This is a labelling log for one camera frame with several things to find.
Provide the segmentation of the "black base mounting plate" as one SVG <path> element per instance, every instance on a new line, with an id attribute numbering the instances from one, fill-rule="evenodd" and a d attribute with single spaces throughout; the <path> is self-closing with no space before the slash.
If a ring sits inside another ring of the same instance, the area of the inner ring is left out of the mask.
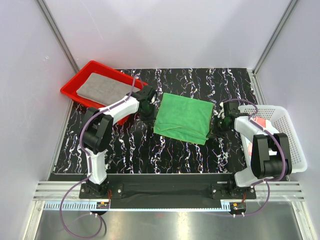
<path id="1" fill-rule="evenodd" d="M 231 173 L 108 174 L 100 186 L 89 183 L 84 175 L 53 173 L 49 179 L 67 184 L 74 181 L 69 190 L 75 190 L 80 199 L 109 199 L 112 209 L 138 211 L 228 211 L 224 202 L 257 200 L 256 191 L 264 186 L 262 180 L 254 187 L 236 186 Z"/>

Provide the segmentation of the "grey towel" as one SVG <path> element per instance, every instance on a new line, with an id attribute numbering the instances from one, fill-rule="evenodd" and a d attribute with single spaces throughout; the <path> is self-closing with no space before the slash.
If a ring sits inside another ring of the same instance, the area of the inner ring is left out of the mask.
<path id="1" fill-rule="evenodd" d="M 144 83 L 140 79 L 133 82 L 133 79 L 129 78 L 128 83 L 125 83 L 98 73 L 92 73 L 79 87 L 76 94 L 83 98 L 83 105 L 99 109 L 126 100 L 129 94 L 138 92 L 143 86 Z"/>

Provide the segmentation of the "green towel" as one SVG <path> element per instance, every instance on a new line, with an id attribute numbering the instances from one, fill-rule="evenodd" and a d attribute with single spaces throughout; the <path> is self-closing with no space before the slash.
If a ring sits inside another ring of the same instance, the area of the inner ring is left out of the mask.
<path id="1" fill-rule="evenodd" d="M 214 110 L 212 102 L 164 93 L 153 127 L 155 134 L 204 145 Z"/>

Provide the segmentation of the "white perforated basket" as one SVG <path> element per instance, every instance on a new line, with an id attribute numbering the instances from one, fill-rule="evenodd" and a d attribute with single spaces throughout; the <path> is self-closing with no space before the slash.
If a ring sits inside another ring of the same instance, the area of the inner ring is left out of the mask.
<path id="1" fill-rule="evenodd" d="M 288 136 L 292 173 L 306 171 L 307 160 L 288 111 L 284 107 L 275 105 L 258 105 L 257 108 L 258 112 L 254 115 L 255 117 L 270 121 L 273 128 Z"/>

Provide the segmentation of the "pink cloth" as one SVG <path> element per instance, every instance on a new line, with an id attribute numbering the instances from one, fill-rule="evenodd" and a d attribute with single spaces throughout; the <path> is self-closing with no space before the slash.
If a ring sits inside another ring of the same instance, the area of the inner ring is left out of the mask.
<path id="1" fill-rule="evenodd" d="M 267 119 L 264 119 L 261 117 L 254 117 L 253 120 L 259 125 L 261 125 L 263 128 L 266 128 L 268 130 L 273 129 L 272 123 Z M 250 157 L 252 156 L 252 150 L 253 150 L 253 143 L 250 141 L 247 145 L 247 151 Z"/>

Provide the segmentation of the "connector board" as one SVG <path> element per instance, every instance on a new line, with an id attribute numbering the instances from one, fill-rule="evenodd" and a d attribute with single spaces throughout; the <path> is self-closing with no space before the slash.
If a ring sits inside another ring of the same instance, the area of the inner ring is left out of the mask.
<path id="1" fill-rule="evenodd" d="M 247 205 L 245 202 L 234 202 L 230 205 L 232 211 L 245 212 Z"/>
<path id="2" fill-rule="evenodd" d="M 110 208 L 110 201 L 98 201 L 96 209 L 108 210 Z"/>

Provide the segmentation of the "white cloth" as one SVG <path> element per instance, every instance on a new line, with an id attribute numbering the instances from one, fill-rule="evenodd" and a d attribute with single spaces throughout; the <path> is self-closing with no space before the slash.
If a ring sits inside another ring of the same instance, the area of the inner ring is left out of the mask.
<path id="1" fill-rule="evenodd" d="M 269 120 L 261 117 L 254 117 L 253 120 L 259 125 L 261 125 L 263 128 L 266 128 L 270 133 L 279 133 L 279 131 L 272 125 L 272 123 Z M 248 138 L 245 137 L 244 139 L 248 154 L 251 156 L 253 144 Z"/>

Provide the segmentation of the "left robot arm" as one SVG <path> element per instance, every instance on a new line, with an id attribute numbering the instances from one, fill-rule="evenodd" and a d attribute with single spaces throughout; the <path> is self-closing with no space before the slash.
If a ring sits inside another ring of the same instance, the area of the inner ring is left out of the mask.
<path id="1" fill-rule="evenodd" d="M 105 154 L 110 144 L 113 126 L 120 120 L 138 114 L 142 121 L 155 119 L 156 90 L 145 85 L 137 92 L 129 92 L 121 100 L 103 108 L 89 107 L 79 135 L 79 145 L 87 160 L 86 185 L 97 198 L 108 193 Z"/>

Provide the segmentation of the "right connector board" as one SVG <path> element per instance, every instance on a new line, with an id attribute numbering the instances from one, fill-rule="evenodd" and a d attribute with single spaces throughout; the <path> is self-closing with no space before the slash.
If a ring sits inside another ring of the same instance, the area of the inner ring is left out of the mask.
<path id="1" fill-rule="evenodd" d="M 247 205 L 245 202 L 234 202 L 230 205 L 232 211 L 245 212 Z"/>

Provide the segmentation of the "red plastic tray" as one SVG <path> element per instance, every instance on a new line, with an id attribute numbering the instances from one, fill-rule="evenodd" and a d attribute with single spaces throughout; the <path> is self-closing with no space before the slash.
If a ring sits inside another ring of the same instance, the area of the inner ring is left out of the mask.
<path id="1" fill-rule="evenodd" d="M 100 74 L 100 75 L 103 75 L 105 77 L 109 77 L 109 78 L 112 78 L 115 80 L 124 81 L 125 83 L 128 83 L 130 78 L 133 79 L 133 83 L 135 82 L 136 79 L 140 80 L 140 78 L 138 76 L 131 77 L 127 74 L 124 74 L 124 73 L 116 70 L 116 69 L 113 69 L 111 67 L 108 67 L 106 65 L 103 65 L 101 63 L 98 63 L 98 62 L 92 60 L 89 63 L 87 63 L 71 80 L 69 80 L 69 82 L 67 82 L 61 88 L 60 92 L 64 95 L 66 95 L 67 97 L 69 97 L 70 99 L 72 99 L 73 101 L 83 105 L 84 99 L 79 97 L 77 95 L 76 91 L 79 89 L 79 87 L 81 87 L 82 84 L 84 84 L 84 82 L 89 78 L 89 76 L 92 73 Z M 120 120 L 116 124 L 123 125 L 124 122 L 128 119 L 128 117 L 129 116 L 125 117 L 124 119 Z"/>

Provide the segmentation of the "left connector board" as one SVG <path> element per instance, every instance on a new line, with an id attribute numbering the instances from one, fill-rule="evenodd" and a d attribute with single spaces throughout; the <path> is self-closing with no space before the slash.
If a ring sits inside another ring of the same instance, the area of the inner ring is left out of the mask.
<path id="1" fill-rule="evenodd" d="M 108 210 L 110 208 L 110 201 L 98 201 L 96 209 Z"/>

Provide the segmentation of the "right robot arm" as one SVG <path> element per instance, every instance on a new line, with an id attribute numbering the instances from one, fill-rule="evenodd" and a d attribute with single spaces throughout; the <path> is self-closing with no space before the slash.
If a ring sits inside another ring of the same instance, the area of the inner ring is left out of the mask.
<path id="1" fill-rule="evenodd" d="M 271 131 L 254 120 L 259 108 L 244 99 L 229 99 L 220 103 L 210 133 L 221 138 L 235 131 L 252 143 L 251 157 L 244 170 L 235 172 L 227 181 L 225 192 L 231 198 L 249 193 L 255 185 L 276 182 L 293 170 L 289 138 L 285 133 Z"/>

